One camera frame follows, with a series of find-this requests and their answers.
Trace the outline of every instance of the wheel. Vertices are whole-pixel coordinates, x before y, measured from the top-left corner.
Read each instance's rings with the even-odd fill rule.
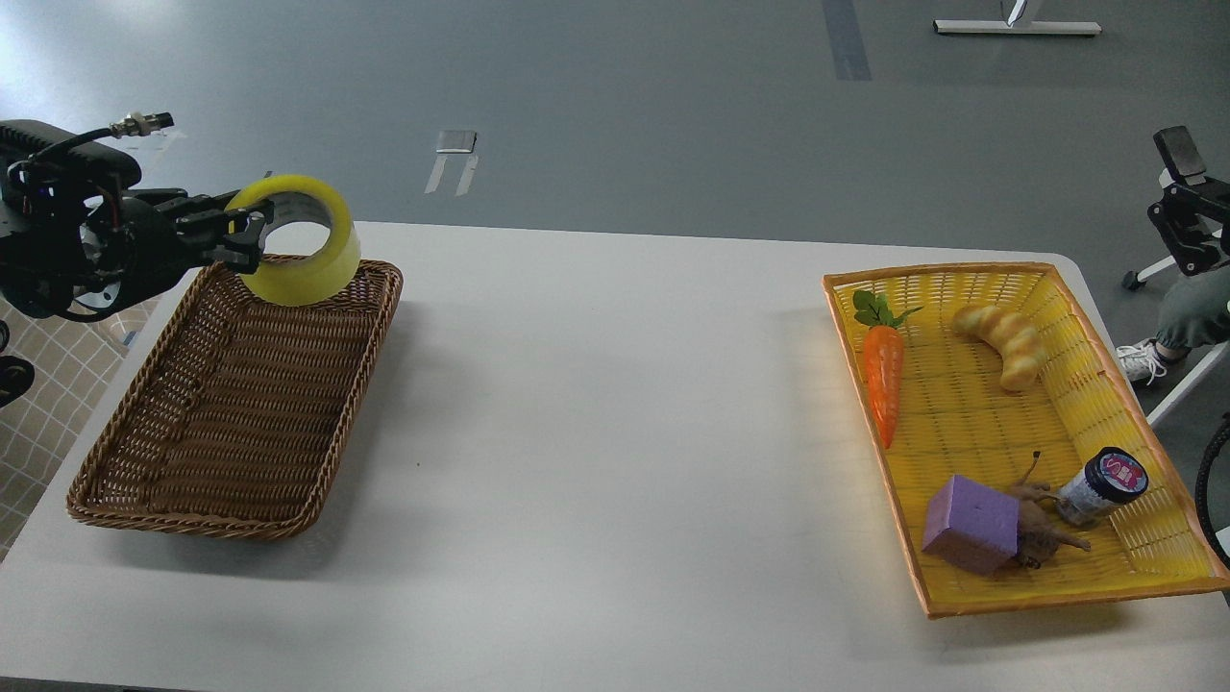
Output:
[[[1129,270],[1128,273],[1123,274],[1123,280],[1119,281],[1119,285],[1127,288],[1128,290],[1135,290],[1137,288],[1140,288],[1141,285],[1148,283],[1146,280],[1140,280],[1139,278],[1137,278],[1138,275],[1139,274],[1135,272],[1135,269]]]

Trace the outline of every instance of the red label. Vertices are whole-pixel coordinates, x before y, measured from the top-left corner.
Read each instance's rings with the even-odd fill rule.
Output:
[[[1146,482],[1145,470],[1129,457],[1122,455],[1107,455],[1102,457],[1102,476],[1113,486],[1127,493],[1144,490]]]

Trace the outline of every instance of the toy carrot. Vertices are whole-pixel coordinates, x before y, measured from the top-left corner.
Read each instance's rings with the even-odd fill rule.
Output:
[[[902,364],[905,360],[905,340],[897,327],[905,317],[922,307],[910,307],[893,316],[888,297],[883,293],[855,290],[854,318],[870,326],[862,342],[862,370],[867,376],[867,396],[871,414],[879,430],[884,449],[893,446],[897,418],[902,399]]]

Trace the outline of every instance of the white sneaker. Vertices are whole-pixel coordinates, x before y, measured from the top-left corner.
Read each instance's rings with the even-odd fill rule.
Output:
[[[1123,369],[1123,375],[1128,377],[1128,382],[1140,382],[1148,379],[1149,382],[1145,383],[1148,387],[1159,377],[1166,377],[1166,366],[1161,363],[1161,358],[1157,356],[1154,340],[1156,339],[1145,338],[1132,345],[1119,345],[1114,350],[1114,355],[1119,359],[1119,366]]]

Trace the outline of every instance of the yellow plastic basket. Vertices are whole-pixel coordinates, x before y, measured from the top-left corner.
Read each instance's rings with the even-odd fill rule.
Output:
[[[1096,604],[1230,589],[1230,570],[1208,547],[1196,509],[1128,383],[1089,317],[1048,263],[889,267],[824,277],[846,364],[867,414],[884,487],[922,610],[930,618]],[[876,434],[854,318],[857,289],[884,293],[894,312],[922,306],[900,327],[905,340],[900,423],[889,450]],[[967,304],[1027,315],[1047,350],[1041,385],[999,387],[1001,361],[986,343],[953,333]],[[1090,553],[1060,547],[1041,569],[1006,567],[979,576],[922,553],[927,501],[952,474],[1006,489],[1042,452],[1031,481],[1066,483],[1102,447],[1149,472],[1149,490],[1093,530]]]

